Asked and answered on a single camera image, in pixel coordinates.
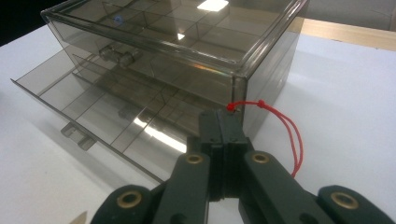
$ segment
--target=plastic storage box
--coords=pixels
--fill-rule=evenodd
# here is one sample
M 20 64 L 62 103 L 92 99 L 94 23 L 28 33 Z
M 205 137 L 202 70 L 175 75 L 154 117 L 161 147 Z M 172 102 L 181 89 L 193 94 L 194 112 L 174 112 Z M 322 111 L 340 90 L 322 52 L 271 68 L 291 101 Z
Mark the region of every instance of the plastic storage box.
M 198 133 L 198 115 L 271 104 L 287 78 L 305 0 L 70 0 L 42 12 L 64 50 L 16 84 L 158 179 Z M 264 115 L 241 107 L 254 136 Z

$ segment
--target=red cord loop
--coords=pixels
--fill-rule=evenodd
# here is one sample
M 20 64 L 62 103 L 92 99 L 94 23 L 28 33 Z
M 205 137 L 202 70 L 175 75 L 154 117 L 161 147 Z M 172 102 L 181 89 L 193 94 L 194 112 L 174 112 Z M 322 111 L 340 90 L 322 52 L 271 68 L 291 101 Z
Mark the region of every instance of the red cord loop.
M 288 131 L 289 138 L 290 138 L 291 151 L 293 153 L 293 158 L 294 158 L 294 168 L 293 168 L 293 171 L 291 173 L 291 176 L 295 177 L 297 172 L 300 170 L 301 165 L 303 164 L 304 147 L 303 147 L 303 140 L 302 140 L 302 138 L 300 136 L 300 132 L 298 131 L 297 126 L 294 124 L 294 122 L 291 119 L 289 119 L 286 115 L 280 113 L 275 108 L 273 108 L 270 105 L 266 104 L 264 102 L 264 100 L 259 100 L 258 102 L 237 101 L 237 102 L 229 103 L 227 105 L 227 110 L 234 112 L 235 108 L 238 105 L 256 105 L 259 108 L 263 108 L 263 109 L 266 109 L 266 110 L 270 111 L 275 116 L 277 116 L 280 119 L 280 121 L 282 121 L 282 123 L 285 125 L 285 127 L 286 127 L 286 129 Z M 291 124 L 293 130 L 295 131 L 295 133 L 297 135 L 297 139 L 298 139 L 299 146 L 300 146 L 299 158 L 297 158 L 297 151 L 296 151 L 296 148 L 295 148 L 295 145 L 294 145 L 293 134 L 291 133 L 291 129 L 290 129 L 289 124 Z

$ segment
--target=wooden surface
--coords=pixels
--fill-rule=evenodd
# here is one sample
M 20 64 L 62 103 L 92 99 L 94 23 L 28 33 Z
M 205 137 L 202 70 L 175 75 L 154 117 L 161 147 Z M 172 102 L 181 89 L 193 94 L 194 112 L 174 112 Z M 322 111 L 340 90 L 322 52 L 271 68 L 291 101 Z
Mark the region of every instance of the wooden surface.
M 396 32 L 391 31 L 305 19 L 301 33 L 376 49 L 396 51 Z

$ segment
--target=open drawer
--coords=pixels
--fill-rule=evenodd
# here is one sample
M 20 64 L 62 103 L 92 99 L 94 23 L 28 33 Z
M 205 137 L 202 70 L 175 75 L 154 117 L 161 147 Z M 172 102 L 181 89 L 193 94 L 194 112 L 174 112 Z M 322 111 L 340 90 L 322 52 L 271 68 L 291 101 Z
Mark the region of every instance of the open drawer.
M 198 114 L 222 107 L 74 46 L 14 82 L 69 119 L 63 133 L 81 148 L 100 141 L 161 180 L 196 135 Z

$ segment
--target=white table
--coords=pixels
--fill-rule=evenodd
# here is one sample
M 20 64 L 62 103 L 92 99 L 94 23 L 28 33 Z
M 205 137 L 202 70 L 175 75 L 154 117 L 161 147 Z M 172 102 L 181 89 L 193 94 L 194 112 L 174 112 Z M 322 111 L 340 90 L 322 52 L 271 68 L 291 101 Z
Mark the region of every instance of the white table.
M 21 77 L 60 49 L 42 27 L 0 48 L 0 223 L 70 223 L 96 209 L 114 189 L 155 181 L 100 144 L 88 153 L 60 133 L 66 120 L 10 78 Z M 275 107 L 304 139 L 297 181 L 356 190 L 396 220 L 396 52 L 302 35 L 290 77 Z M 291 169 L 290 143 L 270 116 L 253 139 Z M 237 201 L 211 204 L 209 223 L 241 223 Z

